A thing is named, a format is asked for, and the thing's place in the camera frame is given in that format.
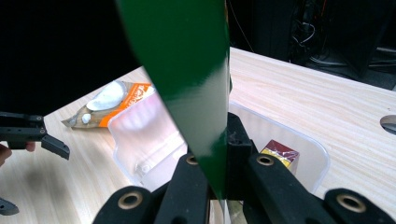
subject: cable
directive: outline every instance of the cable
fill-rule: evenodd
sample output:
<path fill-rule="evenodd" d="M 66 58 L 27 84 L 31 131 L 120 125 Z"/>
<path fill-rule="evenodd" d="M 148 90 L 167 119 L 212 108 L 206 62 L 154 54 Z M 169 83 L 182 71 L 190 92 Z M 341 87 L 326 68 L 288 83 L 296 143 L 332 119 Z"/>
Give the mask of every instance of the cable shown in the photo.
<path fill-rule="evenodd" d="M 372 70 L 372 71 L 376 71 L 376 72 L 380 72 L 380 73 L 390 73 L 390 74 L 395 74 L 396 73 L 396 67 L 369 67 L 368 69 Z"/>
<path fill-rule="evenodd" d="M 298 41 L 298 39 L 297 39 L 295 36 L 292 36 L 291 38 L 292 38 L 293 40 L 295 40 L 295 41 L 297 42 L 297 44 L 300 45 L 300 47 L 305 48 L 305 45 L 302 45 L 302 44 L 301 44 L 302 42 Z"/>
<path fill-rule="evenodd" d="M 312 25 L 311 23 L 303 22 L 303 23 L 300 23 L 300 24 L 301 24 L 301 25 L 309 25 L 309 26 L 312 27 L 312 29 L 313 29 L 311 36 L 309 36 L 308 38 L 306 38 L 305 40 L 303 40 L 303 41 L 301 42 L 301 43 L 303 44 L 303 43 L 305 43 L 306 41 L 308 41 L 310 38 L 312 38 L 312 36 L 314 36 L 316 30 L 315 30 L 315 26 Z"/>
<path fill-rule="evenodd" d="M 248 46 L 249 46 L 251 52 L 254 53 L 253 47 L 250 46 L 250 43 L 248 42 L 248 38 L 245 36 L 244 30 L 242 29 L 242 26 L 239 24 L 239 21 L 238 21 L 238 19 L 236 18 L 235 12 L 233 11 L 233 4 L 231 4 L 231 0 L 229 0 L 228 3 L 230 4 L 231 12 L 233 13 L 233 17 L 235 18 L 235 21 L 236 21 L 236 24 L 237 24 L 238 27 L 239 27 L 239 30 L 241 30 L 242 35 L 244 36 L 245 40 L 247 41 L 247 44 L 248 44 Z"/>
<path fill-rule="evenodd" d="M 396 49 L 387 49 L 387 48 L 378 47 L 376 48 L 376 50 L 384 53 L 396 54 Z"/>
<path fill-rule="evenodd" d="M 315 70 L 317 70 L 317 71 L 319 71 L 319 72 L 326 72 L 326 73 L 329 73 L 329 74 L 331 74 L 331 75 L 333 75 L 333 76 L 338 75 L 338 76 L 346 77 L 346 78 L 349 78 L 349 79 L 352 79 L 352 80 L 355 80 L 355 81 L 357 80 L 356 78 L 351 77 L 351 76 L 349 76 L 349 75 L 346 74 L 346 73 L 342 73 L 342 72 L 338 72 L 338 71 L 333 71 L 333 70 L 331 70 L 331 69 L 326 69 L 326 68 L 323 68 L 323 67 L 321 67 L 321 66 L 317 66 L 317 65 L 315 65 L 315 64 L 313 64 L 313 65 L 314 65 L 314 67 L 310 67 L 310 68 L 315 69 Z"/>
<path fill-rule="evenodd" d="M 319 63 L 319 64 L 327 65 L 327 66 L 347 66 L 346 63 L 325 62 L 325 61 L 322 61 L 322 60 L 318 60 L 318 59 L 316 59 L 314 57 L 310 57 L 309 60 L 311 60 L 314 63 Z"/>
<path fill-rule="evenodd" d="M 396 59 L 378 60 L 378 61 L 372 61 L 371 63 L 396 63 Z"/>
<path fill-rule="evenodd" d="M 391 64 L 370 64 L 369 67 L 392 67 L 396 66 L 396 63 Z"/>

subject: green strip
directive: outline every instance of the green strip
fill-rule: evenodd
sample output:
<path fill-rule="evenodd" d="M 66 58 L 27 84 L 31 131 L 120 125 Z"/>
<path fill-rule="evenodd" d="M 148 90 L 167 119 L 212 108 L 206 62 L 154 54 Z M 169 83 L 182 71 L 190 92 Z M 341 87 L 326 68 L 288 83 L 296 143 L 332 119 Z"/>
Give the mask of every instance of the green strip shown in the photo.
<path fill-rule="evenodd" d="M 117 1 L 145 66 L 219 199 L 224 198 L 229 75 L 225 2 Z"/>

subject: transparent plastic bin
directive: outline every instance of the transparent plastic bin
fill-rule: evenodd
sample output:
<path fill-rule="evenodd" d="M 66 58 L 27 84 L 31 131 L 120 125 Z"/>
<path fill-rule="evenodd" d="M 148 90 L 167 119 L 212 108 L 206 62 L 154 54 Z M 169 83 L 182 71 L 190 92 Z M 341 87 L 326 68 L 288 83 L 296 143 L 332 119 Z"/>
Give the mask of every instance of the transparent plastic bin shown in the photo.
<path fill-rule="evenodd" d="M 271 140 L 300 153 L 297 179 L 315 192 L 329 169 L 325 148 L 301 133 L 230 103 L 230 112 L 244 124 L 258 150 Z M 108 128 L 116 142 L 114 160 L 133 185 L 154 191 L 172 178 L 178 159 L 187 145 L 157 92 L 114 117 Z"/>

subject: wooden tabletop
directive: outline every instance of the wooden tabletop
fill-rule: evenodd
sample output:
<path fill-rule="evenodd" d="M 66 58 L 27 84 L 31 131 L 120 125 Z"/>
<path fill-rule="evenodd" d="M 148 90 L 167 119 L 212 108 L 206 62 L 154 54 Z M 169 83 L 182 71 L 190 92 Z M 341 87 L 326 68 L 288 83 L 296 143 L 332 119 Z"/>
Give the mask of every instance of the wooden tabletop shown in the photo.
<path fill-rule="evenodd" d="M 316 195 L 347 188 L 366 196 L 396 219 L 396 135 L 380 120 L 396 115 L 396 92 L 231 50 L 230 100 L 321 143 L 331 166 Z M 148 82 L 139 68 L 120 77 Z M 0 197 L 20 212 L 0 223 L 92 223 L 116 190 L 131 185 L 113 160 L 106 128 L 70 129 L 72 117 L 94 91 L 47 115 L 49 134 L 70 147 L 70 160 L 40 147 L 14 150 L 0 168 Z"/>

